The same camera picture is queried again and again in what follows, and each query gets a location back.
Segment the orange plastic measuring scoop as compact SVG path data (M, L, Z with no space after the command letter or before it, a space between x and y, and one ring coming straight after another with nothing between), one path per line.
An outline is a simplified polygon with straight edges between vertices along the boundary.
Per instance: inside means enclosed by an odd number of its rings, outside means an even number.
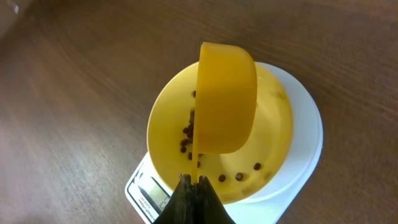
M219 103L222 95L251 95L252 105L227 110ZM192 172L197 169L198 154L230 154L247 142L256 111L257 73L254 60L241 47L204 42L200 48L193 137ZM232 112L221 118L222 111Z

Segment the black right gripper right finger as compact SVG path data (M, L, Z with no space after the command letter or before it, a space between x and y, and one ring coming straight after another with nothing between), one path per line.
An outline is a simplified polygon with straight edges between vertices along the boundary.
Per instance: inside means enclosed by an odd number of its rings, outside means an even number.
M194 223L235 224L207 177L201 175L198 183L194 185L194 190Z

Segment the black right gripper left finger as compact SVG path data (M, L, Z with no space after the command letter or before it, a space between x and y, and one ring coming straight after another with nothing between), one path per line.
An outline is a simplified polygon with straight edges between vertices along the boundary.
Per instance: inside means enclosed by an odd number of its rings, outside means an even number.
M189 174L180 174L177 184L166 207L154 224L192 224L194 223L195 189Z

